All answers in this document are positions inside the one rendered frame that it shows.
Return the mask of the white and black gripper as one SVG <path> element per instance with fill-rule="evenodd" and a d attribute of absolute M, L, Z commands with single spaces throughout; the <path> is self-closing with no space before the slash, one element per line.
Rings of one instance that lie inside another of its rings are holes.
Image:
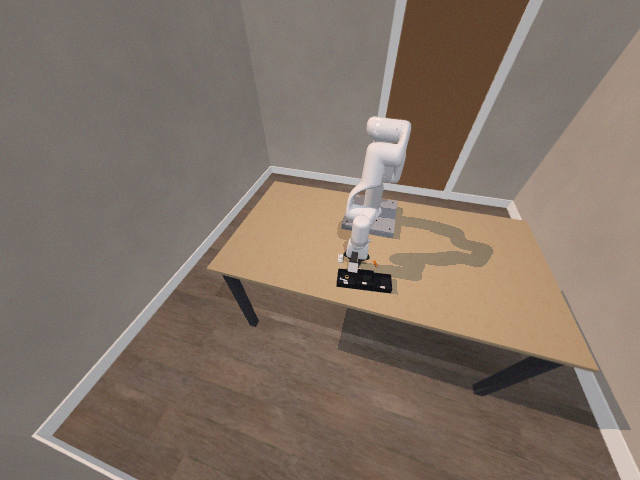
<path fill-rule="evenodd" d="M 347 250 L 344 252 L 344 256 L 347 257 L 350 261 L 351 261 L 351 254 L 352 251 L 354 252 L 358 252 L 358 268 L 359 265 L 361 265 L 362 261 L 365 260 L 369 260 L 370 257 L 368 255 L 368 249 L 367 249 L 367 245 L 368 245 L 368 249 L 369 249 L 369 242 L 364 246 L 364 247 L 355 247 L 351 244 L 351 238 L 348 241 L 348 245 L 347 245 Z"/>

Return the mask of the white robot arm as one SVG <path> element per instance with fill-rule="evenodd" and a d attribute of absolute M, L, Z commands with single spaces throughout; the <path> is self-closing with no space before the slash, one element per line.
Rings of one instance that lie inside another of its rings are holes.
<path fill-rule="evenodd" d="M 346 218 L 353 221 L 351 244 L 355 247 L 364 247 L 371 242 L 368 238 L 370 228 L 382 211 L 382 182 L 397 183 L 400 180 L 411 123 L 374 116 L 367 122 L 367 133 L 373 138 L 373 143 L 367 147 L 361 182 L 350 192 L 346 206 Z M 355 196 L 363 190 L 366 190 L 364 205 L 354 204 Z"/>

